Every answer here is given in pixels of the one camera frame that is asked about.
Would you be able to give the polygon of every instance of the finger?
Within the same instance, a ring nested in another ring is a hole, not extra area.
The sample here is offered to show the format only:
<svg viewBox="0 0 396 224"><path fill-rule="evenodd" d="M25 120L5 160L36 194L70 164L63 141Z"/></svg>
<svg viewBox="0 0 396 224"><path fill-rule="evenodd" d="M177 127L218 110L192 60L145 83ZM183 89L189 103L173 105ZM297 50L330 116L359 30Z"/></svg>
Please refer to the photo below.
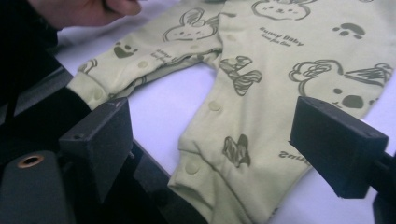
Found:
<svg viewBox="0 0 396 224"><path fill-rule="evenodd" d="M137 0L106 0L106 6L122 16L136 15L142 10Z"/></svg>

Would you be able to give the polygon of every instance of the baby clothing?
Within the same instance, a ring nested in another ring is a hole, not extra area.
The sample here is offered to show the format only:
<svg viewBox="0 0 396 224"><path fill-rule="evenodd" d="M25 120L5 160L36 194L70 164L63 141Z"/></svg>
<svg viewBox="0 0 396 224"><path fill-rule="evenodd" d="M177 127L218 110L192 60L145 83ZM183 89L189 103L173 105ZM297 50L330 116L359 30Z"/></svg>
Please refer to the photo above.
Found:
<svg viewBox="0 0 396 224"><path fill-rule="evenodd" d="M289 144L298 96L361 118L396 65L393 0L183 0L89 60L91 109L204 62L213 89L179 139L169 187L209 223L265 223L309 162Z"/></svg>

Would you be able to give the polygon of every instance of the printed fabric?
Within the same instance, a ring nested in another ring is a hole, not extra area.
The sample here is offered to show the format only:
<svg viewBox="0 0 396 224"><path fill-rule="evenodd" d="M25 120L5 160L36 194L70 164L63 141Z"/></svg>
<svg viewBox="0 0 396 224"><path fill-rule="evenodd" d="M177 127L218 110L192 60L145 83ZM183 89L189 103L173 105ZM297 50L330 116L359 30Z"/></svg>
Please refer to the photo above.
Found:
<svg viewBox="0 0 396 224"><path fill-rule="evenodd" d="M169 187L209 223L265 223L309 169L289 144L298 96L362 118L396 65L393 0L185 0L83 64L91 109L204 62L213 89L179 139Z"/></svg>

